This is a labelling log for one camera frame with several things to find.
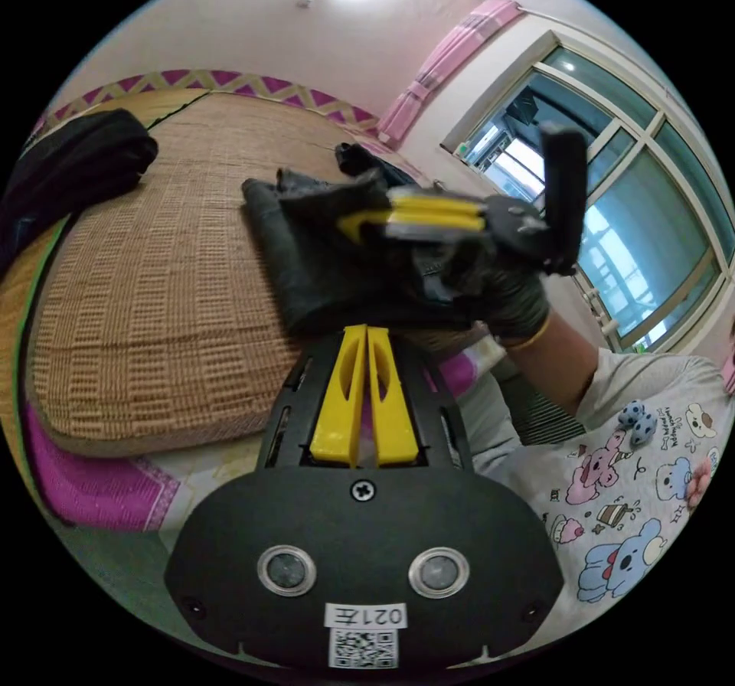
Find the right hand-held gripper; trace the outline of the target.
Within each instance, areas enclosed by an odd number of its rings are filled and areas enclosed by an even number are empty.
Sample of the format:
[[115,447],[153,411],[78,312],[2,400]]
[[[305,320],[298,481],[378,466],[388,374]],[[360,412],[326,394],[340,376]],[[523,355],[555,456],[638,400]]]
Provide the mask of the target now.
[[507,196],[393,193],[393,211],[358,211],[337,219],[354,242],[367,228],[392,239],[416,240],[416,291],[423,297],[459,297],[452,260],[465,243],[478,243],[519,260],[541,275],[572,276],[577,265],[577,204],[540,212]]

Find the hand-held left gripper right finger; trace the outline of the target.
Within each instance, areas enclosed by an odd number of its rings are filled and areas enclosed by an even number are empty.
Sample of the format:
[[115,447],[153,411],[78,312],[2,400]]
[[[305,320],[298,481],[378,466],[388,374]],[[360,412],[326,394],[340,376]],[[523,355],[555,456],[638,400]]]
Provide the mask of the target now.
[[367,328],[367,357],[377,464],[412,464],[417,460],[419,445],[386,328]]

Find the person's right hand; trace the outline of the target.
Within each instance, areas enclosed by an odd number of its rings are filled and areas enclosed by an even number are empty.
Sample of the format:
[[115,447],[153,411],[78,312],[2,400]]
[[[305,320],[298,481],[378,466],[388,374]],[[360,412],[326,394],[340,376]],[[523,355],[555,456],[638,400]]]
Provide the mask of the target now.
[[500,345],[529,346],[546,331],[550,303],[534,268],[465,243],[452,260],[452,277],[473,318],[485,323]]

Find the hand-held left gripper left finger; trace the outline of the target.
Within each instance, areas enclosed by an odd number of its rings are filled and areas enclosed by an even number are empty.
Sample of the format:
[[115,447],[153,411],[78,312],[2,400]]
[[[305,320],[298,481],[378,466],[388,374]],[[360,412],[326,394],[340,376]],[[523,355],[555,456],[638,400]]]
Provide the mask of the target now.
[[366,325],[348,326],[343,330],[309,444],[316,462],[338,466],[358,463],[366,345]]

